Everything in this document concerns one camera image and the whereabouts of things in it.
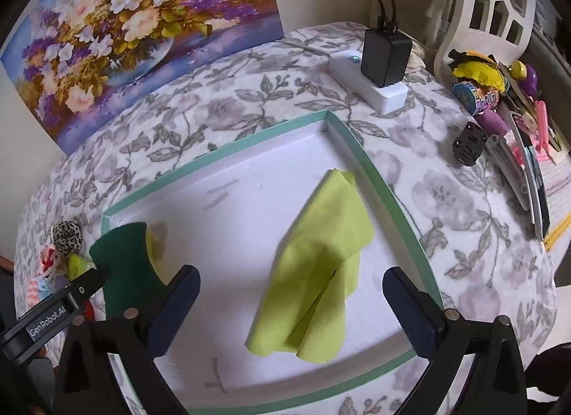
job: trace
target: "charger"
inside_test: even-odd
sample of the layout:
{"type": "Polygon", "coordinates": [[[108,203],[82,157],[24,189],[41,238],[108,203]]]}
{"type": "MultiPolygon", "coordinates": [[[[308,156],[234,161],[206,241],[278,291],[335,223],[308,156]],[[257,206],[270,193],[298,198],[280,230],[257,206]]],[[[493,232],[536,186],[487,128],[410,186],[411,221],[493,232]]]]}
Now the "charger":
{"type": "Polygon", "coordinates": [[[412,51],[412,40],[396,31],[383,28],[365,32],[361,73],[380,88],[403,80],[412,51]]]}

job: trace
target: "green scouring pad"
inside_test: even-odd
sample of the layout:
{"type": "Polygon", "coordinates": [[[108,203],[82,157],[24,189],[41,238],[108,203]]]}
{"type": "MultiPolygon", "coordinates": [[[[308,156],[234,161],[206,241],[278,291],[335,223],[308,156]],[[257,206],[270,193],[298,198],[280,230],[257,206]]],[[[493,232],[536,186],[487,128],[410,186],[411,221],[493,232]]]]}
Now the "green scouring pad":
{"type": "Polygon", "coordinates": [[[161,295],[166,286],[152,267],[149,232],[143,222],[119,226],[99,238],[89,250],[104,275],[107,318],[140,308],[161,295]]]}

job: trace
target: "purple balloon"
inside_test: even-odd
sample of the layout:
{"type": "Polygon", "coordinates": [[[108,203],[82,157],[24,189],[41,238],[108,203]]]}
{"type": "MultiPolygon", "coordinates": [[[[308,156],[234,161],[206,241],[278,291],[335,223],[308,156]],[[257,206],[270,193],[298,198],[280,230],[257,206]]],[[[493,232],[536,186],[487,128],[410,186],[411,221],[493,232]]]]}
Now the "purple balloon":
{"type": "Polygon", "coordinates": [[[537,72],[535,69],[528,64],[525,64],[527,68],[527,77],[525,80],[521,80],[520,88],[526,93],[528,96],[533,97],[534,99],[537,98],[538,90],[537,90],[537,72]]]}

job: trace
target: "screw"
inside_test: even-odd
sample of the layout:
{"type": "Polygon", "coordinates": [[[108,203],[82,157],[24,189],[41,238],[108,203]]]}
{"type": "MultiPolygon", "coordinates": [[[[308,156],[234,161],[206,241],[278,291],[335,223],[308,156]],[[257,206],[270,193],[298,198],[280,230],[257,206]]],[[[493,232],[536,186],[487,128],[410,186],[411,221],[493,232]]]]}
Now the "screw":
{"type": "Polygon", "coordinates": [[[139,310],[135,307],[131,307],[130,309],[125,310],[123,316],[127,318],[127,320],[133,320],[133,318],[137,318],[139,316],[139,310]]]}
{"type": "Polygon", "coordinates": [[[456,309],[446,309],[444,315],[448,320],[451,321],[456,321],[460,318],[460,313],[456,309]]]}
{"type": "Polygon", "coordinates": [[[85,317],[83,315],[77,315],[77,317],[75,317],[71,323],[74,326],[81,326],[83,325],[84,322],[85,322],[85,317]]]}

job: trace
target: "blue gripper pad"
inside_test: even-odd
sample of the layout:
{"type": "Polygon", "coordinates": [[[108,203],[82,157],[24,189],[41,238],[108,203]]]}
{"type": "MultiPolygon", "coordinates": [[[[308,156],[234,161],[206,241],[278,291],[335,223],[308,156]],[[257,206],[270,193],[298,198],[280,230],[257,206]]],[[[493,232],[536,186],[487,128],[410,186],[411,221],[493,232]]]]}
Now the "blue gripper pad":
{"type": "Polygon", "coordinates": [[[182,266],[168,284],[161,308],[147,325],[147,347],[153,358],[167,353],[200,291],[198,270],[190,265],[182,266]]]}
{"type": "Polygon", "coordinates": [[[419,291],[399,267],[385,272],[383,294],[417,355],[432,360],[445,331],[440,307],[426,292],[419,291]]]}

